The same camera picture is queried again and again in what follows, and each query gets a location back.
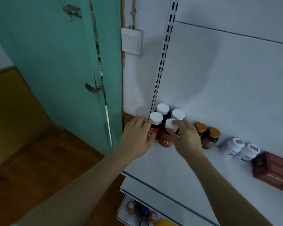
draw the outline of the wooden floor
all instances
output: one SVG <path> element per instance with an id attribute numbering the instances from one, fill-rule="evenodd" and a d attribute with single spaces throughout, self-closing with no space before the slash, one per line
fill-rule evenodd
<path id="1" fill-rule="evenodd" d="M 103 157 L 71 133 L 51 128 L 0 166 L 0 226 L 19 220 Z M 117 220 L 123 180 L 119 175 L 111 184 L 85 226 L 123 226 Z"/>

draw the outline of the white light switch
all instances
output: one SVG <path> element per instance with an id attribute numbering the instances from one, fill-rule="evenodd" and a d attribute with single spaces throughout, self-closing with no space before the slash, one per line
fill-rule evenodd
<path id="1" fill-rule="evenodd" d="M 122 50 L 140 55 L 143 47 L 144 31 L 122 28 Z"/>

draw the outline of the gold lid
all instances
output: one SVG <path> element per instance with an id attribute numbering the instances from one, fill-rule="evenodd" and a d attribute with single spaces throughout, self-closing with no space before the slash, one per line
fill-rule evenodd
<path id="1" fill-rule="evenodd" d="M 203 123 L 197 122 L 195 127 L 197 132 L 204 133 L 206 131 L 206 126 Z"/>
<path id="2" fill-rule="evenodd" d="M 221 136 L 221 133 L 219 132 L 218 129 L 210 128 L 210 136 L 217 139 L 219 138 L 219 136 Z"/>

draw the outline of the door handle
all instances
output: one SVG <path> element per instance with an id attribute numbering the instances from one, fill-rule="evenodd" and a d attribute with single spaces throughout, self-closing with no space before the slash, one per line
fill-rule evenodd
<path id="1" fill-rule="evenodd" d="M 100 93 L 101 90 L 101 86 L 98 86 L 97 88 L 94 88 L 92 86 L 90 86 L 89 84 L 85 83 L 85 87 L 88 91 L 90 91 L 91 93 L 94 93 L 96 95 L 98 95 Z"/>

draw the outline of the door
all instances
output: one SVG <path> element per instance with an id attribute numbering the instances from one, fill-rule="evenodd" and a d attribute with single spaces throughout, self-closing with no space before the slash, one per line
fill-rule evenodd
<path id="1" fill-rule="evenodd" d="M 63 11 L 81 8 L 81 18 Z M 0 0 L 0 43 L 51 120 L 103 154 L 111 149 L 89 0 Z"/>

